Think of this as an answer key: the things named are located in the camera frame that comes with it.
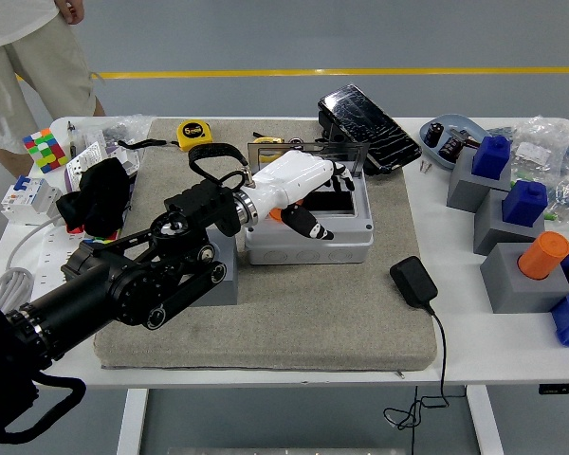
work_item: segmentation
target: white table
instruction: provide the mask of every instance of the white table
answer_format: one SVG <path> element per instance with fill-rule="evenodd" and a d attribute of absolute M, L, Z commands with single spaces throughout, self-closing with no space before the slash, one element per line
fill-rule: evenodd
<path fill-rule="evenodd" d="M 511 126 L 519 121 L 518 118 L 474 120 L 485 129 Z M 419 141 L 419 128 L 430 118 L 397 118 L 396 121 Z M 56 120 L 51 128 L 58 136 L 64 129 L 64 120 Z M 423 159 L 431 162 L 427 156 Z M 447 383 L 481 386 L 468 388 L 473 415 L 477 406 L 481 415 L 490 410 L 485 385 L 569 383 L 569 348 L 557 341 L 551 315 L 492 313 L 479 270 L 485 257 L 472 253 L 473 214 L 446 207 L 449 170 L 434 163 L 427 173 L 421 173 L 419 166 L 420 160 L 417 160 L 403 171 L 422 262 L 439 289 L 432 307 L 441 318 L 447 335 Z M 58 175 L 50 175 L 49 179 L 51 183 L 54 179 L 61 183 Z M 547 222 L 546 228 L 561 231 L 569 239 L 569 225 Z M 0 242 L 0 274 L 12 247 L 30 230 L 30 227 L 7 226 Z M 37 242 L 38 239 L 36 244 L 28 242 L 14 263 L 33 271 L 39 254 Z M 138 410 L 142 410 L 146 389 L 436 383 L 440 378 L 441 352 L 439 346 L 439 355 L 429 368 L 422 372 L 404 372 L 404 378 L 397 373 L 108 371 L 101 369 L 93 353 L 92 339 L 88 339 L 47 372 L 79 377 L 89 387 L 142 389 L 131 392 L 131 400 L 137 399 Z M 123 424 L 133 425 L 140 431 L 140 415 L 134 412 L 133 419 L 127 420 L 125 411 Z M 486 451 L 489 444 L 494 444 L 495 452 L 489 453 L 499 453 L 501 445 L 498 445 L 497 432 L 493 433 L 494 422 L 487 417 L 486 421 L 475 419 L 475 425 L 482 450 Z"/>

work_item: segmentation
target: black cable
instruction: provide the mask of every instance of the black cable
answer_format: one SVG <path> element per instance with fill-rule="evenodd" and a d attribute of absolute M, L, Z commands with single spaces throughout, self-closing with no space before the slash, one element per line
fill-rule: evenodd
<path fill-rule="evenodd" d="M 440 329 L 440 335 L 443 340 L 443 364 L 440 374 L 440 394 L 439 395 L 423 395 L 420 399 L 417 399 L 418 395 L 418 386 L 415 386 L 415 395 L 413 398 L 413 402 L 409 407 L 409 410 L 404 409 L 397 409 L 397 408 L 386 408 L 383 410 L 384 418 L 396 429 L 403 430 L 410 428 L 412 430 L 412 439 L 411 439 L 411 454 L 414 455 L 415 449 L 415 429 L 419 427 L 421 424 L 421 410 L 422 408 L 426 408 L 427 410 L 434 410 L 434 409 L 442 409 L 448 408 L 450 403 L 448 398 L 466 398 L 467 397 L 467 388 L 464 387 L 464 393 L 461 395 L 445 395 L 445 372 L 447 369 L 447 339 L 445 338 L 445 329 L 443 328 L 443 324 L 441 323 L 440 319 L 434 313 L 434 310 L 428 304 L 424 307 L 424 309 L 436 320 L 438 324 L 438 328 Z M 441 403 L 438 404 L 427 404 L 425 400 L 442 400 Z M 405 417 L 399 421 L 394 421 L 389 415 L 388 412 L 398 412 L 403 414 Z"/>

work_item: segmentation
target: gray felt pad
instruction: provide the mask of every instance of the gray felt pad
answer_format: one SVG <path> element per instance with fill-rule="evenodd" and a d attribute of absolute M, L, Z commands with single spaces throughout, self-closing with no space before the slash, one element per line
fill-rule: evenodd
<path fill-rule="evenodd" d="M 151 138 L 175 140 L 181 118 L 154 121 Z M 260 132 L 271 137 L 321 136 L 317 121 L 213 119 L 215 142 L 244 154 Z M 223 174 L 236 163 L 203 167 Z M 150 226 L 163 200 L 200 177 L 176 146 L 148 148 L 138 173 L 124 234 Z M 375 242 L 364 264 L 250 265 L 239 249 L 238 305 L 188 308 L 157 331 L 114 322 L 95 337 L 106 368 L 226 368 L 325 371 L 415 371 L 434 360 L 431 318 L 406 305 L 390 266 L 418 255 L 402 171 L 368 177 Z"/>

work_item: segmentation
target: blue cube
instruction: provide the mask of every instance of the blue cube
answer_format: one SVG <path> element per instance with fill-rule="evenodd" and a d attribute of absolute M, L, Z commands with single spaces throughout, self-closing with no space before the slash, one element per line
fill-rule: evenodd
<path fill-rule="evenodd" d="M 499 180 L 509 160 L 510 142 L 508 139 L 503 136 L 486 136 L 472 161 L 472 174 Z"/>
<path fill-rule="evenodd" d="M 518 180 L 502 202 L 502 219 L 531 228 L 546 207 L 548 196 L 543 183 Z"/>

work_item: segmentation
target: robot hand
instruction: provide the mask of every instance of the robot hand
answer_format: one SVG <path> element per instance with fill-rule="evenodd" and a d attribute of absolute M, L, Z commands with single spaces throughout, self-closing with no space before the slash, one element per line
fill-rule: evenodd
<path fill-rule="evenodd" d="M 322 185 L 333 182 L 341 191 L 343 180 L 348 191 L 354 190 L 350 171 L 342 164 L 319 156 L 290 150 L 253 175 L 255 187 L 242 187 L 238 198 L 248 211 L 245 227 L 264 220 L 272 209 L 282 209 L 283 222 L 301 235 L 331 240 L 326 230 L 298 201 Z"/>

